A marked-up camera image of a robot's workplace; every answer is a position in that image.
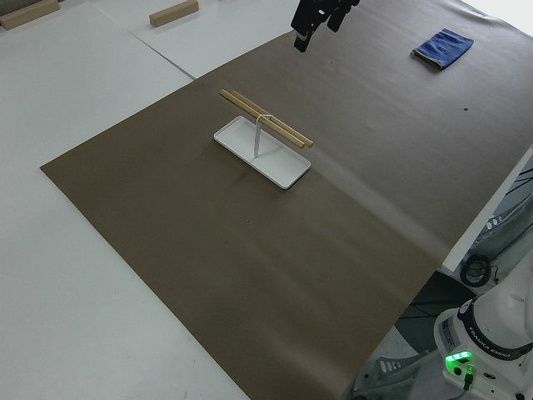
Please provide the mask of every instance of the blue cloth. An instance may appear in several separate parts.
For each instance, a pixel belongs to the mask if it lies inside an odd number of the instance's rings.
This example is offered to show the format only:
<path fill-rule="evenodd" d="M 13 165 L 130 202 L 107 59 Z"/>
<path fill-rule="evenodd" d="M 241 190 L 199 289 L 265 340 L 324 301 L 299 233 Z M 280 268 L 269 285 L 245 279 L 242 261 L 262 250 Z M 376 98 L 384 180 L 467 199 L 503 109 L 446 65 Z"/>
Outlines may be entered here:
<path fill-rule="evenodd" d="M 432 66 L 442 70 L 468 50 L 474 41 L 448 29 L 442 29 L 430 40 L 413 50 Z"/>

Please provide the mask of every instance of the white stand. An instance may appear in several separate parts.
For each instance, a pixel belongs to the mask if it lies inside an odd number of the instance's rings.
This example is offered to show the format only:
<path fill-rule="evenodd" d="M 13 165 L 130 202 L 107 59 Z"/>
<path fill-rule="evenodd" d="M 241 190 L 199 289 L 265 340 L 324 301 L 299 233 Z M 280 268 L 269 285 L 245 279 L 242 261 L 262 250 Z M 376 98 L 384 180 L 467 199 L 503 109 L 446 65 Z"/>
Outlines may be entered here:
<path fill-rule="evenodd" d="M 260 116 L 256 125 L 237 117 L 215 133 L 215 140 L 280 188 L 288 189 L 311 163 L 263 131 L 260 119 L 264 117 L 271 116 Z"/>

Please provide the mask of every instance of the wooden stick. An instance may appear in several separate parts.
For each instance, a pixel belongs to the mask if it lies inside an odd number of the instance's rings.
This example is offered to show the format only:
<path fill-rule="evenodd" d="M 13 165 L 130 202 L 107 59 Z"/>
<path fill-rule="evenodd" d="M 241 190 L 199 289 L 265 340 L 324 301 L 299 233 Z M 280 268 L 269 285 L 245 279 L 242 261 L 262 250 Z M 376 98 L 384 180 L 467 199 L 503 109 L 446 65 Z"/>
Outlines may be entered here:
<path fill-rule="evenodd" d="M 234 91 L 232 91 L 232 95 L 235 96 L 236 98 L 238 98 L 239 100 L 241 100 L 247 106 L 249 106 L 249 107 L 253 108 L 254 110 L 256 110 L 258 113 L 268 114 L 267 111 L 265 111 L 263 108 L 259 107 L 252 100 L 248 100 L 246 97 L 242 96 L 239 92 L 234 90 Z M 277 126 L 279 126 L 280 128 L 285 129 L 292 136 L 294 136 L 294 137 L 300 139 L 301 141 L 303 141 L 306 144 L 306 146 L 308 146 L 309 148 L 312 148 L 313 144 L 315 144 L 311 139 L 303 136 L 296 129 L 293 129 L 292 127 L 289 127 L 286 123 L 284 123 L 280 119 L 277 119 L 276 117 L 272 117 L 271 121 L 273 123 L 275 123 Z"/>
<path fill-rule="evenodd" d="M 58 9 L 59 4 L 57 0 L 42 0 L 20 10 L 2 15 L 0 17 L 0 23 L 6 29 L 13 29 L 49 13 L 53 13 Z"/>
<path fill-rule="evenodd" d="M 250 114 L 254 118 L 259 118 L 259 116 L 264 113 L 264 112 L 258 112 L 254 110 L 253 108 L 246 105 L 244 102 L 242 102 L 241 100 L 239 100 L 238 98 L 236 98 L 235 96 L 233 96 L 231 93 L 229 93 L 228 91 L 224 89 L 220 91 L 220 95 L 223 96 L 225 99 L 229 100 L 230 102 L 232 102 L 233 104 L 235 104 L 236 106 L 238 106 L 243 111 L 246 111 L 248 114 Z M 292 136 L 289 132 L 287 132 L 282 127 L 278 127 L 275 123 L 273 123 L 267 117 L 264 117 L 262 119 L 262 124 L 269 127 L 272 131 L 279 133 L 280 135 L 282 135 L 285 139 L 287 139 L 289 142 L 291 142 L 295 146 L 298 146 L 299 148 L 303 148 L 305 146 L 305 143 L 303 141 L 301 141 L 297 137 Z"/>
<path fill-rule="evenodd" d="M 195 13 L 199 9 L 198 0 L 186 0 L 176 6 L 165 8 L 164 10 L 151 14 L 150 24 L 157 28 L 165 23 L 170 23 L 178 18 Z"/>

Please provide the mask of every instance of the white rectangular base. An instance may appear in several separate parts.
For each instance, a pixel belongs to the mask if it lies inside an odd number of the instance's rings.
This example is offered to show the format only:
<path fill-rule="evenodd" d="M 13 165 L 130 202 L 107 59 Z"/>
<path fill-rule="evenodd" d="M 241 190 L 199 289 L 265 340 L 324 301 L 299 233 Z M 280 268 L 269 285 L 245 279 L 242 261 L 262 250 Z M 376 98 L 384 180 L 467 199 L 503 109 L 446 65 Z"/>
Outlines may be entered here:
<path fill-rule="evenodd" d="M 254 157 L 256 125 L 237 117 L 215 133 L 215 140 L 254 167 L 280 188 L 288 189 L 307 172 L 311 163 L 261 130 L 258 156 Z"/>

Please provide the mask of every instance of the brown mat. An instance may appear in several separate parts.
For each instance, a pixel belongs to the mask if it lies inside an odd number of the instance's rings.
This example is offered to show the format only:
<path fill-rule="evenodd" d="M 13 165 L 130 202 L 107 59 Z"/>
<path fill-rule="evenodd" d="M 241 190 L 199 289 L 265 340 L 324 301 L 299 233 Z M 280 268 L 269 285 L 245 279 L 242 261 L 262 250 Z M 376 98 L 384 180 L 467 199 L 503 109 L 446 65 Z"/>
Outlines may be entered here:
<path fill-rule="evenodd" d="M 409 52 L 443 27 L 476 42 L 435 72 Z M 253 400 L 336 398 L 532 140 L 533 42 L 461 2 L 293 38 L 42 167 Z M 221 88 L 315 140 L 291 190 L 213 141 Z"/>

